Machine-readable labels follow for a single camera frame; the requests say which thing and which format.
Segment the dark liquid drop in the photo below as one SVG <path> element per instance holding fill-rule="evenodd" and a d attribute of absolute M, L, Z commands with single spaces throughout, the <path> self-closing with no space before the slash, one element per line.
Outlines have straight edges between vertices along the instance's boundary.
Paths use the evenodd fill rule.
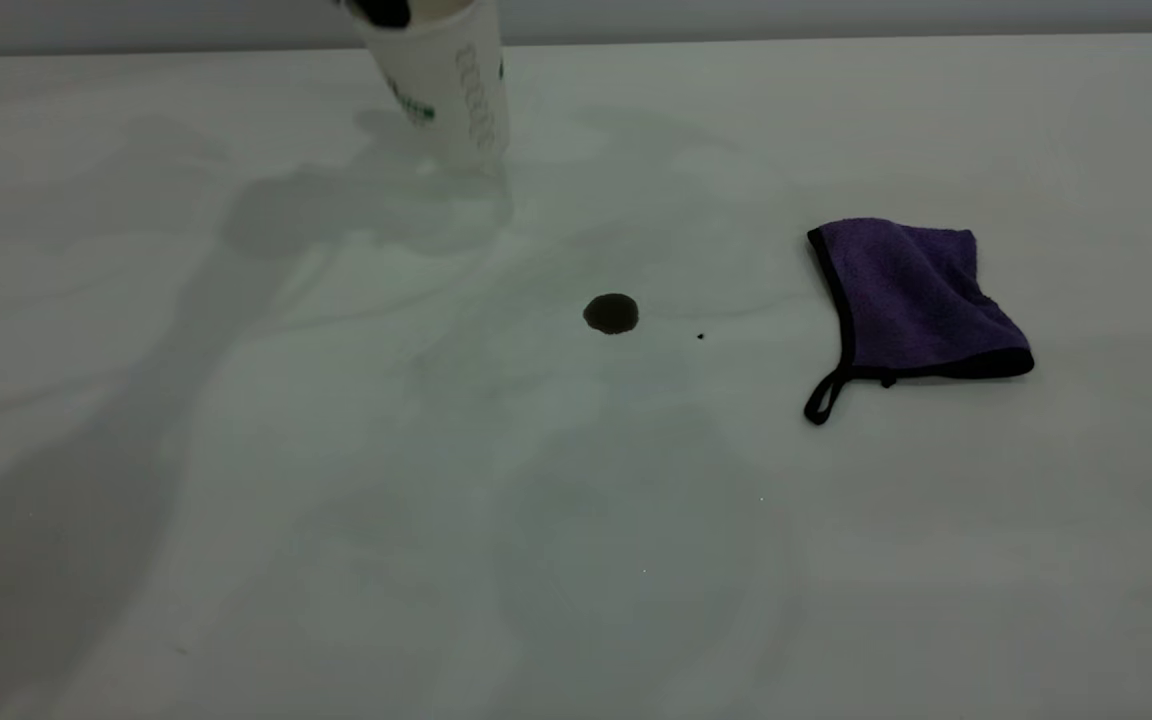
<path fill-rule="evenodd" d="M 617 291 L 599 295 L 585 305 L 585 323 L 607 334 L 632 331 L 639 324 L 639 304 Z"/>

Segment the microfiber cloth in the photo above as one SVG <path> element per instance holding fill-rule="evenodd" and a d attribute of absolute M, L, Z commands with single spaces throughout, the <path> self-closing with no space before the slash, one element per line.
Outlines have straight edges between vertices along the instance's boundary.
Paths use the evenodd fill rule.
<path fill-rule="evenodd" d="M 890 387 L 900 378 L 1010 378 L 1034 369 L 1024 333 L 980 291 L 972 233 L 855 219 L 808 240 L 842 333 L 838 367 L 804 410 L 814 424 L 855 379 Z"/>

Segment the paper cup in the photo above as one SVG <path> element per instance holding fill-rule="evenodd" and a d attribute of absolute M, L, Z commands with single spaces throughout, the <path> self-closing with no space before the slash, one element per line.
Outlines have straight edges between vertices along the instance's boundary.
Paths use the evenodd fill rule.
<path fill-rule="evenodd" d="M 435 158 L 452 168 L 494 167 L 509 143 L 495 0 L 473 0 L 439 18 L 420 18 L 418 9 L 402 29 L 374 26 L 353 7 L 351 15 Z"/>

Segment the white wall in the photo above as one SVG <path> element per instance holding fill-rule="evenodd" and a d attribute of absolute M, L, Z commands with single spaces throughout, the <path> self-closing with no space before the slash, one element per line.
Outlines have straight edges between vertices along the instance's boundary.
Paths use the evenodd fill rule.
<path fill-rule="evenodd" d="M 502 0 L 509 41 L 1151 31 L 1152 0 Z M 328 0 L 0 0 L 0 54 L 356 44 Z"/>

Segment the black towel trim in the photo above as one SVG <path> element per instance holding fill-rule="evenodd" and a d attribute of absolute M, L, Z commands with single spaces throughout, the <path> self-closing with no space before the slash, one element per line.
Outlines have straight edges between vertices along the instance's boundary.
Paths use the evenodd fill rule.
<path fill-rule="evenodd" d="M 954 379 L 1014 378 L 1034 369 L 1034 356 L 1024 347 L 1006 347 L 1002 350 L 980 353 L 954 363 L 924 365 L 922 367 L 892 369 L 870 365 L 854 365 L 856 359 L 856 327 L 851 317 L 851 304 L 847 302 L 847 293 L 842 290 L 842 281 L 838 279 L 838 270 L 829 258 L 829 250 L 824 242 L 820 228 L 808 234 L 812 249 L 820 263 L 824 282 L 829 287 L 833 306 L 838 311 L 838 335 L 842 342 L 842 353 L 838 357 L 838 367 L 824 377 L 812 392 L 803 414 L 813 424 L 823 425 L 833 414 L 833 404 L 838 402 L 842 388 L 850 381 L 878 381 L 882 387 L 890 387 L 897 379 L 942 377 Z"/>

